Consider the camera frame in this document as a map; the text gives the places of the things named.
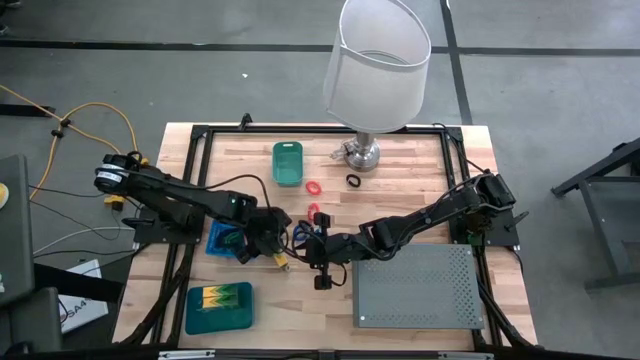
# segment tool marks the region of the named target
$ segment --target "gray concrete floor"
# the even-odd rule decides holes
[[[24,8],[2,21],[17,38],[331,44],[341,4],[25,0]],[[434,45],[445,46],[439,2],[407,4],[425,22]],[[460,46],[640,48],[640,3],[632,0],[450,4]],[[132,119],[141,150],[155,161],[164,125],[170,121],[238,121],[245,112],[258,122],[329,121],[321,100],[327,62],[326,53],[0,48],[0,83],[59,113],[87,101],[118,106]],[[499,169],[517,196],[517,208],[531,212],[519,233],[540,343],[556,350],[638,357],[640,286],[584,292],[585,280],[608,275],[604,258],[579,194],[558,200],[549,189],[620,142],[639,136],[640,59],[463,56],[462,68],[473,121],[489,126]],[[425,98],[416,123],[460,124],[448,55],[433,56]],[[16,99],[0,93],[0,102]],[[35,184],[46,164],[55,122],[8,117],[0,121],[0,156],[24,153]],[[130,146],[124,124],[109,111],[87,110],[75,121],[114,139],[121,148]],[[93,169],[105,151],[69,135],[62,141],[47,187],[94,193]],[[41,193],[36,200],[90,226],[114,224],[101,199]],[[81,229],[38,207],[32,215],[35,247]],[[92,235],[77,237],[55,249],[117,251],[130,244],[127,232],[111,242]],[[57,255],[42,262],[70,267],[91,257]],[[115,257],[98,258],[104,263]],[[82,330],[74,336],[82,339]]]

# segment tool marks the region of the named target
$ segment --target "red object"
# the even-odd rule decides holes
[[[309,205],[309,210],[307,210],[307,217],[309,218],[309,221],[313,221],[313,214],[319,211],[320,207],[318,206],[318,204],[311,203],[311,205]]]
[[[305,187],[307,188],[307,191],[311,195],[322,194],[322,187],[320,186],[320,184],[318,184],[315,181],[307,181],[307,184],[305,185]]]

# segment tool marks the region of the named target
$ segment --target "robotic arm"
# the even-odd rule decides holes
[[[244,229],[247,244],[236,257],[245,263],[258,255],[287,254],[318,269],[315,288],[331,288],[330,263],[377,259],[387,261],[411,241],[413,235],[453,218],[461,218],[469,236],[481,236],[491,228],[491,218],[513,207],[515,199],[500,175],[484,173],[449,189],[435,203],[407,216],[392,216],[361,224],[357,234],[328,235],[330,217],[318,213],[311,225],[300,222],[310,234],[302,245],[305,255],[288,249],[281,236],[291,219],[276,207],[258,208],[253,196],[235,191],[209,191],[165,174],[158,168],[140,164],[129,155],[106,155],[96,169],[94,185],[108,194],[132,197],[159,214],[161,221],[176,230],[189,231],[201,214]]]
[[[106,155],[96,169],[94,185],[107,194],[131,197],[158,214],[154,220],[129,223],[134,228],[145,226],[145,221],[160,221],[163,228],[199,236],[206,214],[244,229],[248,242],[232,248],[243,264],[258,255],[282,252],[280,235],[291,224],[282,209],[257,207],[258,200],[251,195],[194,186],[141,164],[131,153]]]

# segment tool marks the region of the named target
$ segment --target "lamp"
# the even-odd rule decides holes
[[[324,81],[327,112],[356,130],[339,155],[357,171],[380,159],[374,134],[414,119],[424,99],[431,41],[398,0],[347,0]]]

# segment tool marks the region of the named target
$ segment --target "teal container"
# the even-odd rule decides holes
[[[303,177],[302,144],[297,141],[273,145],[273,180],[280,186],[300,186]]]
[[[253,287],[248,282],[235,284],[238,289],[238,306],[234,308],[202,309],[202,287],[187,292],[185,332],[189,335],[207,334],[225,330],[248,329],[253,325]]]

